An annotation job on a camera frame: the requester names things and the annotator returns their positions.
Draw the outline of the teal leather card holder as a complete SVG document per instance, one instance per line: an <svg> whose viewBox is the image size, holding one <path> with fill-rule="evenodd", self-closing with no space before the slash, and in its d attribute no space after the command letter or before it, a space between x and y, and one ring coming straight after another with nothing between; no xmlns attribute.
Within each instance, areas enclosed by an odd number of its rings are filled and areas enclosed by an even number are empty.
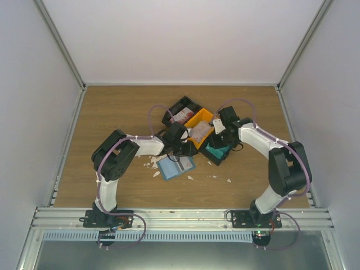
<svg viewBox="0 0 360 270"><path fill-rule="evenodd" d="M165 181L168 181L170 179L178 177L178 176L192 170L191 169L191 170L182 172L178 166L178 162L179 162L179 159L178 159L178 161L175 161L172 157L171 158L166 157L166 158L161 159L156 162L156 165L157 165L158 169L160 170L160 174Z"/></svg>

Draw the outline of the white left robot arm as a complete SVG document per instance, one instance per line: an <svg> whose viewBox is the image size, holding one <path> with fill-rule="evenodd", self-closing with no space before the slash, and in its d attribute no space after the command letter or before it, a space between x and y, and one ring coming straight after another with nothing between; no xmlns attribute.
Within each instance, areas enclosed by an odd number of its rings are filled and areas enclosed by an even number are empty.
<svg viewBox="0 0 360 270"><path fill-rule="evenodd" d="M173 154L181 158L197 153L195 144L190 140L190 132L179 122L150 136L133 136L120 129L113 131L91 157L97 175L93 211L98 212L98 223L103 227L110 227L115 223L118 182L136 156Z"/></svg>

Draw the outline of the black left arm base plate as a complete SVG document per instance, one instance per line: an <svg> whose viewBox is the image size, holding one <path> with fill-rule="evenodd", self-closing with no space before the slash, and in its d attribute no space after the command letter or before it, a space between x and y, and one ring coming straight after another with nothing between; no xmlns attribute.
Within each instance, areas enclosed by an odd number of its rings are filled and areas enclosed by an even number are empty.
<svg viewBox="0 0 360 270"><path fill-rule="evenodd" d="M100 211L97 208L87 210L79 221L83 223L84 228L99 228L100 244L106 248L115 243L115 231L118 229L127 229L132 227L132 210L113 210L112 213L124 213L123 215L110 215Z"/></svg>

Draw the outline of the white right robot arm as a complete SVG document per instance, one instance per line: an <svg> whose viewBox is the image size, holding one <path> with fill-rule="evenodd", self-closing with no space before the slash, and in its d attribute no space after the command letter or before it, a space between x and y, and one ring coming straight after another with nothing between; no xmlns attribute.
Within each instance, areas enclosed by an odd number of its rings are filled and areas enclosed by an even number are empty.
<svg viewBox="0 0 360 270"><path fill-rule="evenodd" d="M269 221L269 213L286 199L309 191L312 175L304 146L279 139L259 127L253 119L240 119L232 106L218 111L211 121L215 137L227 145L247 144L268 160L269 186L250 204L249 221L261 228Z"/></svg>

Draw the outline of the pink white VIP card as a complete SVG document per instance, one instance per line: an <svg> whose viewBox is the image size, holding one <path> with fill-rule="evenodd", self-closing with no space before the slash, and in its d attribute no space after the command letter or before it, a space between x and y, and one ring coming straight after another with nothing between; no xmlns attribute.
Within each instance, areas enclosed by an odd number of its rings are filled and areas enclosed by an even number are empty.
<svg viewBox="0 0 360 270"><path fill-rule="evenodd" d="M192 157L180 157L178 166L182 172L191 170L194 168L194 159Z"/></svg>

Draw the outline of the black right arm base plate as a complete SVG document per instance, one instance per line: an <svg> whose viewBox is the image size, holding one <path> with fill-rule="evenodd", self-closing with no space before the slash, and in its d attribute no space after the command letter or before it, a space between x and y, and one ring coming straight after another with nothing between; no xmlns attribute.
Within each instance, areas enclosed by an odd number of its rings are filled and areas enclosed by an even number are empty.
<svg viewBox="0 0 360 270"><path fill-rule="evenodd" d="M275 229L282 228L279 214L260 214L256 210L228 210L226 220L232 228L252 229L251 238L255 246L267 247Z"/></svg>

